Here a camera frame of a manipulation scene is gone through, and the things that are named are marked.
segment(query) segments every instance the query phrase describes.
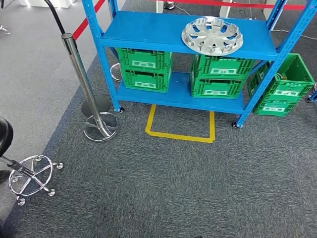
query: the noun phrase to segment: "white cable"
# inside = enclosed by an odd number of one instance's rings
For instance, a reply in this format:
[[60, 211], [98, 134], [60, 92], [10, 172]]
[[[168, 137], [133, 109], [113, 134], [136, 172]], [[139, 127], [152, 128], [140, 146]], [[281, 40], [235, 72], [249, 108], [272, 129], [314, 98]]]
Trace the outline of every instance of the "white cable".
[[[282, 29], [279, 29], [279, 30], [272, 30], [272, 31], [275, 31], [275, 32], [278, 32], [278, 31], [282, 31], [282, 32], [289, 33], [289, 31], [282, 30]], [[305, 37], [305, 38], [308, 38], [308, 39], [311, 39], [311, 40], [316, 40], [316, 41], [317, 41], [317, 38], [310, 37], [310, 36], [304, 36], [304, 35], [301, 35], [301, 37]]]
[[177, 6], [177, 5], [176, 5], [175, 7], [176, 7], [176, 8], [178, 8], [178, 9], [180, 9], [180, 10], [182, 10], [182, 11], [183, 11], [184, 13], [186, 13], [186, 14], [187, 14], [187, 15], [189, 15], [189, 16], [190, 16], [190, 14], [189, 14], [188, 12], [186, 12], [186, 10], [184, 10], [184, 9], [183, 9], [183, 8], [180, 8], [180, 7]]

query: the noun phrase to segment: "white floor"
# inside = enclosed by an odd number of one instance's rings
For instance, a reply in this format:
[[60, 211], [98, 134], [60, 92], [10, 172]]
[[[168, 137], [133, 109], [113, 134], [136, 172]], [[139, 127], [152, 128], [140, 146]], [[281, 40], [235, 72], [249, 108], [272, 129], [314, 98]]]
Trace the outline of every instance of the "white floor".
[[[121, 8], [125, 0], [118, 0]], [[57, 9], [66, 32], [74, 32], [85, 12], [77, 0]], [[106, 1], [97, 14], [103, 29], [110, 22]], [[12, 124], [14, 137], [5, 156], [17, 161], [42, 153], [79, 83], [48, 8], [20, 6], [14, 1], [0, 9], [0, 22], [11, 32], [0, 32], [0, 116]], [[85, 67], [96, 56], [89, 28], [77, 44]], [[0, 162], [0, 170], [6, 169]], [[0, 225], [15, 197], [8, 184], [0, 185]]]

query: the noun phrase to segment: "blue metal shelf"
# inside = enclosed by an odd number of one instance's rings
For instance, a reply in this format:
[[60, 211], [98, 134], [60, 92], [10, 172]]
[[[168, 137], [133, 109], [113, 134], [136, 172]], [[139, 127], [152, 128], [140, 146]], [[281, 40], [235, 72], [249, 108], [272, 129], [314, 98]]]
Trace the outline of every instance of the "blue metal shelf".
[[117, 91], [118, 100], [149, 103], [163, 106], [199, 109], [221, 113], [242, 114], [242, 95], [236, 99], [192, 98], [189, 83], [189, 74], [174, 72], [168, 93], [155, 93], [125, 88], [123, 83]]
[[188, 84], [189, 77], [185, 73], [173, 73], [170, 89], [167, 94], [127, 89], [123, 84], [116, 91], [111, 77], [105, 47], [110, 47], [115, 55], [116, 52], [113, 47], [197, 54], [183, 43], [181, 32], [186, 24], [199, 16], [118, 11], [116, 0], [109, 0], [112, 21], [103, 33], [98, 24], [92, 0], [82, 0], [82, 2], [115, 111], [120, 110], [118, 100], [125, 100], [232, 113], [240, 115], [235, 123], [237, 127], [243, 125], [317, 11], [317, 0], [307, 0], [305, 8], [290, 33], [277, 48], [274, 47], [269, 32], [287, 0], [277, 0], [266, 22], [225, 18], [226, 22], [238, 26], [243, 34], [244, 40], [242, 47], [227, 57], [262, 60], [254, 67], [251, 73], [268, 60], [272, 61], [263, 79], [245, 106], [241, 94], [237, 99], [192, 98]]
[[[103, 46], [197, 54], [183, 43], [184, 27], [199, 16], [118, 11], [101, 37]], [[278, 53], [265, 21], [224, 19], [239, 26], [243, 45], [229, 57], [275, 60]]]

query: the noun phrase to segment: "black stool seat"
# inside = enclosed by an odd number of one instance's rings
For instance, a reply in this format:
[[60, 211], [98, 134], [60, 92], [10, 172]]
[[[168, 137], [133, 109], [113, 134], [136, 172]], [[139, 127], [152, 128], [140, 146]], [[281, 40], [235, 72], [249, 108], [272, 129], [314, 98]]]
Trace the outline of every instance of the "black stool seat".
[[0, 157], [10, 147], [12, 140], [12, 126], [8, 121], [0, 117]]

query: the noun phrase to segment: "green crate on floor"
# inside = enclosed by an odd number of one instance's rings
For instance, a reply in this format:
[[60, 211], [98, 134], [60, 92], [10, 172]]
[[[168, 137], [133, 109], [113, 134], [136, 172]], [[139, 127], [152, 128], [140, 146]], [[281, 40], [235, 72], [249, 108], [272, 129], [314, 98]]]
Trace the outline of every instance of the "green crate on floor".
[[236, 98], [246, 79], [211, 79], [195, 77], [190, 73], [192, 97], [194, 98]]
[[291, 111], [297, 103], [288, 101], [270, 101], [261, 98], [253, 109], [255, 115], [266, 115], [285, 117]]
[[252, 69], [254, 60], [195, 55], [193, 63], [196, 77], [245, 79]]
[[[248, 86], [251, 96], [269, 67], [269, 64], [266, 63], [254, 75]], [[269, 84], [263, 96], [266, 100], [298, 102], [314, 84], [315, 81], [299, 54], [289, 54]]]
[[126, 88], [167, 93], [171, 68], [167, 73], [152, 73], [134, 70], [121, 70]]
[[122, 70], [165, 73], [172, 65], [172, 53], [116, 48]]

